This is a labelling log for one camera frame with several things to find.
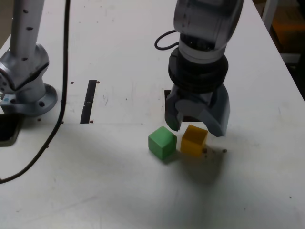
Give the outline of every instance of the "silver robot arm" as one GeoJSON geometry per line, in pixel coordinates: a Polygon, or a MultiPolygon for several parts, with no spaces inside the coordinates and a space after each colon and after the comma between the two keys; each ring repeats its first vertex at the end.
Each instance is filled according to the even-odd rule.
{"type": "Polygon", "coordinates": [[[57,102],[56,90],[44,84],[49,66],[46,50],[37,42],[44,0],[15,0],[10,48],[0,58],[0,91],[4,113],[39,116],[57,102]]]}
{"type": "Polygon", "coordinates": [[[224,55],[237,26],[244,0],[178,0],[174,27],[179,47],[169,59],[174,83],[166,99],[165,120],[175,131],[185,116],[207,126],[215,136],[226,133],[230,104],[223,82],[224,55]]]}

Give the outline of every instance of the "yellow cube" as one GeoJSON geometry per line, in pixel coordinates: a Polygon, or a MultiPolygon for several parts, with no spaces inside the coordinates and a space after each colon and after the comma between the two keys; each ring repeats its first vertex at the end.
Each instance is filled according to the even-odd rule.
{"type": "Polygon", "coordinates": [[[182,137],[181,152],[201,157],[208,136],[208,131],[189,125],[182,137]]]}

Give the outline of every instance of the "cube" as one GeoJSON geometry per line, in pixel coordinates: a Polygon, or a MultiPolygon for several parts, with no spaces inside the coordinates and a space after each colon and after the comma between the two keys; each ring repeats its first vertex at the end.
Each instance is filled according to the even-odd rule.
{"type": "Polygon", "coordinates": [[[201,157],[205,142],[208,136],[208,131],[200,129],[196,126],[189,125],[182,137],[181,152],[194,156],[201,157]]]}
{"type": "Polygon", "coordinates": [[[165,160],[176,151],[177,137],[162,126],[148,137],[148,148],[160,160],[165,160]]]}

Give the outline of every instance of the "white table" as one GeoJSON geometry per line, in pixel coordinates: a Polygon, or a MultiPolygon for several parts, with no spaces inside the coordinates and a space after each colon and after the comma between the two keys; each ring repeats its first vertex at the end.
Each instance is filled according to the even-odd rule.
{"type": "MultiPolygon", "coordinates": [[[[305,103],[250,0],[226,51],[227,136],[209,135],[205,161],[178,154],[164,164],[149,153],[148,135],[166,125],[163,91],[172,86],[171,51],[157,51],[153,43],[173,28],[175,4],[72,1],[74,84],[65,123],[30,171],[0,186],[0,229],[305,227],[305,103]],[[81,125],[89,80],[101,82],[94,123],[81,125]]],[[[63,6],[63,0],[46,1],[39,35],[51,61],[44,80],[59,93],[63,6]]],[[[33,158],[58,111],[59,104],[41,122],[28,120],[17,143],[0,149],[1,177],[33,158]]]]}

